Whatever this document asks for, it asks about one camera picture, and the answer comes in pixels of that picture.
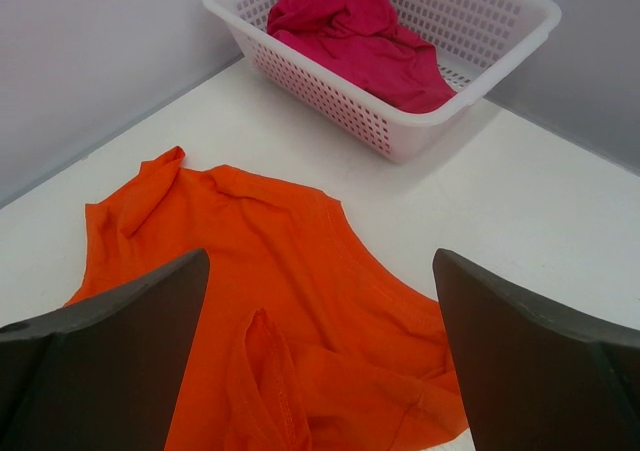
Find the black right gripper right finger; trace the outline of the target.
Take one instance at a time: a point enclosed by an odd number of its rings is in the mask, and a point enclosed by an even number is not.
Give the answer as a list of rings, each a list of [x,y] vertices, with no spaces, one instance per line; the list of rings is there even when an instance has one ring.
[[[476,449],[638,449],[638,330],[450,250],[432,268]]]

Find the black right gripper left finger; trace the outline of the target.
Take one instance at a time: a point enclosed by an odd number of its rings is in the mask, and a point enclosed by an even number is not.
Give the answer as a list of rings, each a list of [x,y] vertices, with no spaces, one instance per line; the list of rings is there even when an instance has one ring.
[[[2,327],[2,449],[163,449],[208,275],[206,252],[193,250]]]

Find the orange t-shirt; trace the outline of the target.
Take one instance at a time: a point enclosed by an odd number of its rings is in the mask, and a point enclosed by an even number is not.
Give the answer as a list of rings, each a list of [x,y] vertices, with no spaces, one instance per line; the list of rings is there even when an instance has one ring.
[[[468,426],[436,301],[324,192],[175,147],[85,208],[76,300],[192,249],[210,260],[169,450],[422,450]]]

